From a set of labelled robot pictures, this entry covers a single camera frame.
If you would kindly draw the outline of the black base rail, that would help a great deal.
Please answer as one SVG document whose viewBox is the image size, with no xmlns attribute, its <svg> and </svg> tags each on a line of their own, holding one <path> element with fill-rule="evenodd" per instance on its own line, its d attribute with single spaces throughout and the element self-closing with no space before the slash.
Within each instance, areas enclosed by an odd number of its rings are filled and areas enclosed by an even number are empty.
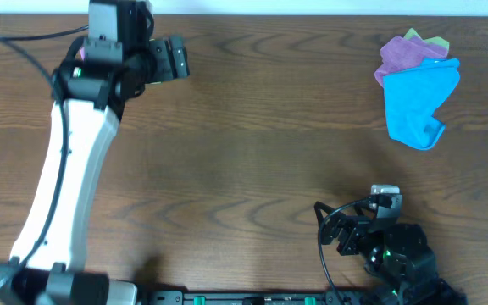
<svg viewBox="0 0 488 305">
<path fill-rule="evenodd" d="M 140 305 L 335 305 L 339 299 L 332 291 L 177 291 L 144 293 Z"/>
</svg>

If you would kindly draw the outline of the purple cloth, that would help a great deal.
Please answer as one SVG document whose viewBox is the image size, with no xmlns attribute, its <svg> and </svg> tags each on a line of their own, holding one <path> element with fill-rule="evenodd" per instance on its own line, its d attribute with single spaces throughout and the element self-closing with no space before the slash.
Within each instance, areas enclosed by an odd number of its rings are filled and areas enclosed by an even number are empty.
<svg viewBox="0 0 488 305">
<path fill-rule="evenodd" d="M 86 57 L 86 54 L 85 54 L 85 48 L 83 48 L 83 47 L 82 47 L 82 48 L 80 49 L 79 53 L 80 53 L 80 59 L 81 59 L 82 61 L 84 61 L 84 59 L 85 59 L 85 57 Z"/>
<path fill-rule="evenodd" d="M 380 49 L 382 65 L 374 72 L 374 77 L 383 87 L 385 76 L 418 67 L 425 58 L 444 59 L 448 53 L 443 47 L 395 36 Z"/>
</svg>

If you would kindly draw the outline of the blue cloth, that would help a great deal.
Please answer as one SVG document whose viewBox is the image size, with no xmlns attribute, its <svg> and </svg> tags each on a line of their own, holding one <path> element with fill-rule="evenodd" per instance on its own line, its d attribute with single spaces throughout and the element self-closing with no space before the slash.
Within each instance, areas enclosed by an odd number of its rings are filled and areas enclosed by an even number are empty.
<svg viewBox="0 0 488 305">
<path fill-rule="evenodd" d="M 458 58 L 425 58 L 421 65 L 384 77 L 385 118 L 389 137 L 420 151 L 439 141 L 445 124 L 435 111 L 460 81 Z"/>
</svg>

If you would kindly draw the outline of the light green cloth in pile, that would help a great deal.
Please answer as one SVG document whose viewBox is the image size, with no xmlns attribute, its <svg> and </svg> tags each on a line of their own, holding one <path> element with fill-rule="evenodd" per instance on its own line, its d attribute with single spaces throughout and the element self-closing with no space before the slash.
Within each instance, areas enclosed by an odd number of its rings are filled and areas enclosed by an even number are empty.
<svg viewBox="0 0 488 305">
<path fill-rule="evenodd" d="M 429 45 L 436 45 L 438 47 L 443 47 L 446 50 L 450 48 L 450 42 L 445 40 L 440 36 L 434 36 L 431 38 L 423 38 L 414 28 L 410 28 L 403 37 L 406 40 L 410 41 L 422 41 Z"/>
</svg>

